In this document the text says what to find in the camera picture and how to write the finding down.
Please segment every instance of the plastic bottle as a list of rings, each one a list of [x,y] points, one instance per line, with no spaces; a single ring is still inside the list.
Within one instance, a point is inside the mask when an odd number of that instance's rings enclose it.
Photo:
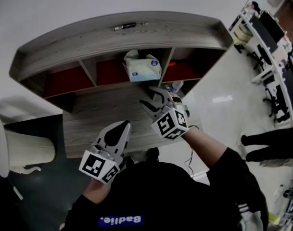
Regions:
[[[184,81],[183,80],[181,80],[181,81],[174,81],[173,83],[172,83],[172,85],[170,86],[170,91],[171,92],[178,92],[179,91],[179,89],[181,89],[181,87],[183,86],[183,84],[184,84]]]

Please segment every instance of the red shelf surface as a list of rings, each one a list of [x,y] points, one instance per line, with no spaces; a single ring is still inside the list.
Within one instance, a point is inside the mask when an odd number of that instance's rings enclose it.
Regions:
[[[122,62],[123,59],[115,59],[97,63],[97,86],[129,82],[129,77]]]
[[[162,82],[171,82],[177,80],[201,79],[195,70],[196,66],[189,61],[176,61],[176,64],[169,66]]]
[[[81,66],[70,68],[46,77],[44,98],[94,87]]]

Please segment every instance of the curved wooden top shelf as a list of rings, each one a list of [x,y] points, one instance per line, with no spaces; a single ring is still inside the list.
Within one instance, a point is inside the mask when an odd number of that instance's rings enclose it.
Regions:
[[[113,27],[137,22],[133,28]],[[214,18],[175,12],[134,12],[101,16],[47,33],[20,47],[17,81],[88,57],[132,49],[193,47],[226,50],[231,37]]]

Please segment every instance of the black pants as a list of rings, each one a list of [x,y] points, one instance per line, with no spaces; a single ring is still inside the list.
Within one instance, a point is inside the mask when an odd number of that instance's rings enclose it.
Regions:
[[[247,162],[261,162],[269,159],[293,159],[293,128],[279,129],[258,135],[243,136],[243,145],[269,145],[250,152]]]

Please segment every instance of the beige cylindrical stool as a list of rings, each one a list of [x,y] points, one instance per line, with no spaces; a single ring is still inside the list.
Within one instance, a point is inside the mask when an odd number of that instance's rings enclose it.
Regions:
[[[5,130],[9,164],[25,166],[51,162],[55,149],[51,140]]]
[[[22,166],[51,162],[55,149],[51,140],[43,137],[6,131],[0,120],[0,175],[7,177],[10,170],[30,173],[34,169]]]

